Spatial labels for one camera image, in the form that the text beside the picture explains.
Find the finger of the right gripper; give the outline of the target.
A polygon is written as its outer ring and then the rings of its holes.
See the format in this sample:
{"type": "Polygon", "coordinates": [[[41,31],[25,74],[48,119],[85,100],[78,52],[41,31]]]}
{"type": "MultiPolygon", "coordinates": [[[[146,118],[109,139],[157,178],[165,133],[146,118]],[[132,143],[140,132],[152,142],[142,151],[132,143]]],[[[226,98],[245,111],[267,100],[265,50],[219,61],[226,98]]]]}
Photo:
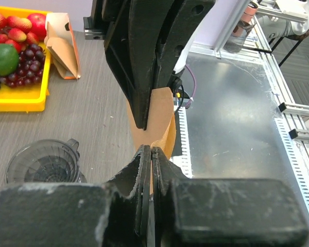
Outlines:
{"type": "Polygon", "coordinates": [[[197,27],[215,1],[172,1],[159,33],[153,88],[171,87],[180,76],[197,27]]]}
{"type": "Polygon", "coordinates": [[[170,84],[161,60],[161,29],[173,1],[107,1],[104,20],[107,63],[123,90],[136,127],[147,128],[151,91],[170,84]]]}

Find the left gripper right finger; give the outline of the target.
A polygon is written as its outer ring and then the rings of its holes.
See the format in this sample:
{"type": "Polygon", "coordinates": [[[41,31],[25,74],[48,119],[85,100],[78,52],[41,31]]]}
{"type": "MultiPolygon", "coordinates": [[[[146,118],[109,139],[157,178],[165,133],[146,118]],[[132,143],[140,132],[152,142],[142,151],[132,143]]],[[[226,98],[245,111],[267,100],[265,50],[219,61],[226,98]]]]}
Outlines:
{"type": "Polygon", "coordinates": [[[309,229],[275,179],[190,179],[151,149],[156,246],[303,246],[309,229]]]}

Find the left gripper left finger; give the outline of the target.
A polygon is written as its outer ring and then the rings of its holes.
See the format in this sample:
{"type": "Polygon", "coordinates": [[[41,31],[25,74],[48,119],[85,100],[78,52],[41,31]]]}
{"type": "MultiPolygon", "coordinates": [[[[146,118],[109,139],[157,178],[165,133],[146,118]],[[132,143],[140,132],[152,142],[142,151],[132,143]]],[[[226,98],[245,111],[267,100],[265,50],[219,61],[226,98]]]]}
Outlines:
{"type": "Polygon", "coordinates": [[[102,184],[25,183],[0,191],[0,246],[146,246],[151,150],[102,184]]]}

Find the grey plastic dripper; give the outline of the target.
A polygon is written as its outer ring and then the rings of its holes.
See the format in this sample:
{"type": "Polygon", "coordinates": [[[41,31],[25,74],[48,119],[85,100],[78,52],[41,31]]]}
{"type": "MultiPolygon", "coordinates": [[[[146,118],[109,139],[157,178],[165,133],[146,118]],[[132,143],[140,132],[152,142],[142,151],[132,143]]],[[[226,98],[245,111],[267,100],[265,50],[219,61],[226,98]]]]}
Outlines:
{"type": "Polygon", "coordinates": [[[79,142],[43,139],[20,149],[10,160],[5,183],[86,183],[80,170],[79,142]]]}

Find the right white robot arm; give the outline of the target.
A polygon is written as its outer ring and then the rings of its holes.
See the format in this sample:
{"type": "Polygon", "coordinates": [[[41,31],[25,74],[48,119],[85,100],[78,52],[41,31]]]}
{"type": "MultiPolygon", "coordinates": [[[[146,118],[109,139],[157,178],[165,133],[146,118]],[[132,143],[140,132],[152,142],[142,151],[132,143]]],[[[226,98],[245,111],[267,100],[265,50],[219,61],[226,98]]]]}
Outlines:
{"type": "Polygon", "coordinates": [[[151,92],[179,85],[187,52],[214,1],[108,1],[106,61],[124,92],[135,125],[146,129],[151,92]]]}

